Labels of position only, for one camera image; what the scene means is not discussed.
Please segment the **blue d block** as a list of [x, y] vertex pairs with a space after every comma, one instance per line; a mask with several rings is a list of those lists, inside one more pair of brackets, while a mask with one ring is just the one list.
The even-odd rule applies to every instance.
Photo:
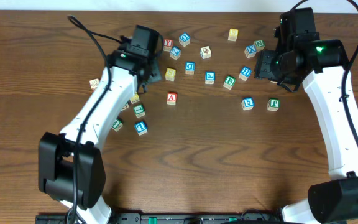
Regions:
[[181, 36], [179, 36], [179, 42], [183, 47], [186, 47], [191, 42], [190, 35], [184, 32]]
[[186, 62], [185, 63], [185, 73], [187, 75], [193, 75], [195, 73], [195, 63], [194, 62]]

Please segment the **blue 5 block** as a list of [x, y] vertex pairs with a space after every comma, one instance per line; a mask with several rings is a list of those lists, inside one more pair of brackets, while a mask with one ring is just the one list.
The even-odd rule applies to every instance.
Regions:
[[241, 102], [243, 110], [251, 110], [254, 107], [254, 101], [252, 97], [244, 98]]

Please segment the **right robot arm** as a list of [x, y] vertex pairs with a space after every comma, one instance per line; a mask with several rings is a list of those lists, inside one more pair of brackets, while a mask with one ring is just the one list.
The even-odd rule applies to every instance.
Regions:
[[290, 223], [332, 223], [358, 218], [358, 107], [340, 40], [297, 42], [262, 50], [255, 77], [302, 86], [323, 134], [330, 181], [312, 185], [306, 199], [281, 209]]

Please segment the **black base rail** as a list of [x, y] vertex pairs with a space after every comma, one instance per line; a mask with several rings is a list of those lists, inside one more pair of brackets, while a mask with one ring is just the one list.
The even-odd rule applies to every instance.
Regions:
[[282, 223], [279, 218], [263, 213], [245, 215], [141, 215], [117, 213], [110, 224], [219, 224], [219, 223]]

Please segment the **blue 2 block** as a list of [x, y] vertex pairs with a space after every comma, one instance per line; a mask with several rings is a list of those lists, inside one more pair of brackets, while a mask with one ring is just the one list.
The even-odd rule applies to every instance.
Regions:
[[174, 60], [178, 60], [181, 56], [181, 49], [173, 46], [170, 50], [170, 57]]

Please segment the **red A block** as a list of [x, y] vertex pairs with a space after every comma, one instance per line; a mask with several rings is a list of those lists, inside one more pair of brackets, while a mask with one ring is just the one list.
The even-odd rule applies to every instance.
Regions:
[[177, 94], [173, 93], [173, 92], [168, 92], [166, 101], [167, 101], [168, 105], [176, 105], [176, 103], [177, 103]]

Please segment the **white picture block left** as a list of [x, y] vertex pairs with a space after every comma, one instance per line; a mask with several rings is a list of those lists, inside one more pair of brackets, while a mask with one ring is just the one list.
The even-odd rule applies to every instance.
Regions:
[[99, 86], [99, 79], [96, 78], [96, 79], [90, 80], [89, 85], [90, 85], [92, 91], [95, 91], [97, 89], [97, 87]]

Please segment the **green L block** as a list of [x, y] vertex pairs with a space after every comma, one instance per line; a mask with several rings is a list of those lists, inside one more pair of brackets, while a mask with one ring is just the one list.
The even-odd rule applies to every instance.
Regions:
[[134, 106], [133, 109], [134, 109], [135, 116], [137, 118], [141, 118], [141, 117], [145, 116], [145, 109], [142, 104]]

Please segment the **yellow block top right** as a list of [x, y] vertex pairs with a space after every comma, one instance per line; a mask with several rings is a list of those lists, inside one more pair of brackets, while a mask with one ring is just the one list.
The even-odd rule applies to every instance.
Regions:
[[235, 42], [237, 40], [238, 34], [239, 34], [238, 29], [230, 28], [228, 34], [228, 41]]

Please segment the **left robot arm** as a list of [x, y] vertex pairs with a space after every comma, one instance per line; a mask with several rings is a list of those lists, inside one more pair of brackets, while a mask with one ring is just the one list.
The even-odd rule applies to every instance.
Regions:
[[112, 125], [140, 86], [161, 79], [156, 58], [115, 50], [106, 58], [99, 84], [59, 134], [39, 141], [39, 190], [69, 208], [68, 221], [107, 223], [101, 152]]

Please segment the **green J block right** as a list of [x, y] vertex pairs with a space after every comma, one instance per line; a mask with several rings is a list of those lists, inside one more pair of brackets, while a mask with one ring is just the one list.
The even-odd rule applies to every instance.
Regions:
[[276, 98], [271, 98], [267, 103], [268, 111], [277, 111], [280, 108], [280, 100]]

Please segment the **yellow K block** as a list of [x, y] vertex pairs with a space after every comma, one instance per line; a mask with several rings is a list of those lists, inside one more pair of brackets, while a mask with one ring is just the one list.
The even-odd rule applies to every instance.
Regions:
[[136, 104], [136, 103], [138, 103], [139, 101], [140, 101], [140, 97], [139, 97], [139, 95], [138, 95], [137, 93], [130, 98], [130, 103], [131, 103], [131, 104]]

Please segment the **blue D block middle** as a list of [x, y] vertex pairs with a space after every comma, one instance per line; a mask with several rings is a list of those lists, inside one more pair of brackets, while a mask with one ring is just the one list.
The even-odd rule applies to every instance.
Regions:
[[194, 62], [186, 62], [185, 63], [185, 73], [187, 75], [193, 75], [195, 73], [195, 63]]

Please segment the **blue H block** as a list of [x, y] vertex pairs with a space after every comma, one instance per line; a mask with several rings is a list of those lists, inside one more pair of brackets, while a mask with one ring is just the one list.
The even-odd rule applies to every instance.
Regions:
[[250, 77], [251, 74], [252, 74], [252, 70], [250, 68], [243, 67], [239, 73], [239, 78], [241, 80], [247, 81], [247, 79]]

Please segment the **green B block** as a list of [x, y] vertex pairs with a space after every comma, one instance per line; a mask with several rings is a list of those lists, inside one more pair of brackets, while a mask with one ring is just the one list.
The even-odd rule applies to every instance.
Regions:
[[223, 83], [223, 87], [227, 88], [228, 90], [231, 90], [236, 82], [236, 79], [230, 75], [228, 75]]

